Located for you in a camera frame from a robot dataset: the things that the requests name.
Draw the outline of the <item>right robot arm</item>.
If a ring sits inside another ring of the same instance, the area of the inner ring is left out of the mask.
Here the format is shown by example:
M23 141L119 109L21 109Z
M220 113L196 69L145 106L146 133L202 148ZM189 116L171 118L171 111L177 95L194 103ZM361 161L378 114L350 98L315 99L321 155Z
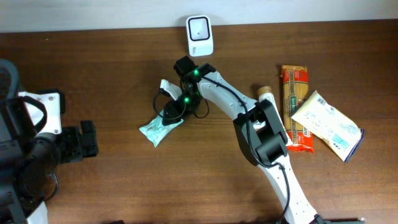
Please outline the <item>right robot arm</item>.
M293 172L286 146L288 138L273 104L246 97L226 82L216 68L208 63L195 65L189 56L177 60L174 70L179 85L162 80L159 90L172 97L161 113L163 125L195 114L201 100L214 103L233 121L242 154L271 183L283 208L278 222L324 223Z

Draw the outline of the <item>white barcode scanner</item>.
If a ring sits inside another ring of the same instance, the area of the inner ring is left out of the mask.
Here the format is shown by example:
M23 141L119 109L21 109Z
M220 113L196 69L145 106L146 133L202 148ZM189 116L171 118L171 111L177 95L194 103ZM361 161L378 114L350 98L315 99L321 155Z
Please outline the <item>white barcode scanner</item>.
M204 15L190 16L185 25L190 56L211 55L214 51L214 42L210 18Z

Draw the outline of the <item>dark plastic basket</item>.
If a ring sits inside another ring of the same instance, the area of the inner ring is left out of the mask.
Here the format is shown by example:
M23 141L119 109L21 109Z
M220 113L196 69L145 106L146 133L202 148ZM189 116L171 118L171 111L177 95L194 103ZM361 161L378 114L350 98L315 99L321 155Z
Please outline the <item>dark plastic basket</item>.
M20 91L21 81L16 66L6 59L1 59L1 101L14 98Z

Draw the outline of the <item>teal tissue pack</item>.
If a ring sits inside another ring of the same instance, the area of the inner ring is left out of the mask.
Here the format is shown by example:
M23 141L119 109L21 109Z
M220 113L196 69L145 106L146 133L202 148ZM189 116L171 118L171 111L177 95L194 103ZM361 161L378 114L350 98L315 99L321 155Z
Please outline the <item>teal tissue pack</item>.
M163 119L158 115L149 124L140 127L139 131L153 143L154 147L157 147L161 140L168 135L171 130L181 125L184 120L181 119L179 122L174 124L163 125Z

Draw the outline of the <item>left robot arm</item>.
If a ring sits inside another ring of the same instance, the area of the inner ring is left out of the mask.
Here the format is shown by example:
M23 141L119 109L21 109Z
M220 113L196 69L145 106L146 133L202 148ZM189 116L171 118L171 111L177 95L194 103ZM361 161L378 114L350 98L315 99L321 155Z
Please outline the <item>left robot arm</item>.
M64 127L64 112L58 90L22 91L1 102L1 223L46 224L57 166L98 155L93 121Z

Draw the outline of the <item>yellow snack bag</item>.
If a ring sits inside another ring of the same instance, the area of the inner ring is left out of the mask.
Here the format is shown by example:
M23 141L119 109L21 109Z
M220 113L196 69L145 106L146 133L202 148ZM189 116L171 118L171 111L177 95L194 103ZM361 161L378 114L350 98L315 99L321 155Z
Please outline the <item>yellow snack bag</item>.
M361 144L364 129L345 116L316 91L290 115L294 121L322 139L345 163Z

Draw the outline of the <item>spaghetti pasta package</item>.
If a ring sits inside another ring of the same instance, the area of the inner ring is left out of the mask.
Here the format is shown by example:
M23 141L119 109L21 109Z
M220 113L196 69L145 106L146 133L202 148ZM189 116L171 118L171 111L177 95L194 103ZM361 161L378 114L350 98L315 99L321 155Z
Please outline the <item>spaghetti pasta package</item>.
M312 133L290 117L308 96L307 67L283 65L282 88L284 127L289 137L287 149L314 153Z

